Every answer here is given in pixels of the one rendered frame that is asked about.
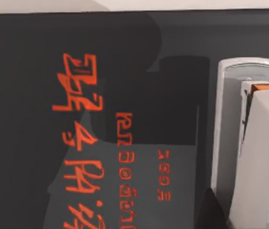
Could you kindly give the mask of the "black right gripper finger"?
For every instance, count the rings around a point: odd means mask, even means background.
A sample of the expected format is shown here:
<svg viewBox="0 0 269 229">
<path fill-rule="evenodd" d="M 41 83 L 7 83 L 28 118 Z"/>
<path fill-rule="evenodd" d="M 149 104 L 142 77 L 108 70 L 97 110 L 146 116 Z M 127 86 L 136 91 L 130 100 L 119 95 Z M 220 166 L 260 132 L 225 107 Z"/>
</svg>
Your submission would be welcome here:
<svg viewBox="0 0 269 229">
<path fill-rule="evenodd" d="M 211 188 L 204 192 L 195 229 L 229 229 L 224 212 Z"/>
</svg>

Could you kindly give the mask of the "white stapler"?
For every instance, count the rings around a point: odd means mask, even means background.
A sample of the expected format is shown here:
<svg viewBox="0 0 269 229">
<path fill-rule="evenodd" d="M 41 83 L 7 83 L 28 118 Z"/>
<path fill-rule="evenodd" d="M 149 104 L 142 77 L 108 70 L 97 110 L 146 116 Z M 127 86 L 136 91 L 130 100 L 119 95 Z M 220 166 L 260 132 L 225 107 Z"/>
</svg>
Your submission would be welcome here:
<svg viewBox="0 0 269 229">
<path fill-rule="evenodd" d="M 267 58 L 218 64 L 211 189 L 227 229 L 269 229 Z"/>
</svg>

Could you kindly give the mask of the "dark grey book red lettering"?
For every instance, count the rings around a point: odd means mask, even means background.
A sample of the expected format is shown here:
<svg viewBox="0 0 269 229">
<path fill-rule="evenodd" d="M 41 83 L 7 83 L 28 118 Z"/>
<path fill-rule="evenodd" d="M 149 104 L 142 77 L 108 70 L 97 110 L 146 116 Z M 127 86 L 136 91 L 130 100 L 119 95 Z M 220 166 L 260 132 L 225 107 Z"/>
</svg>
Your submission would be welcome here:
<svg viewBox="0 0 269 229">
<path fill-rule="evenodd" d="M 0 229 L 195 229 L 237 57 L 269 10 L 0 14 Z"/>
</svg>

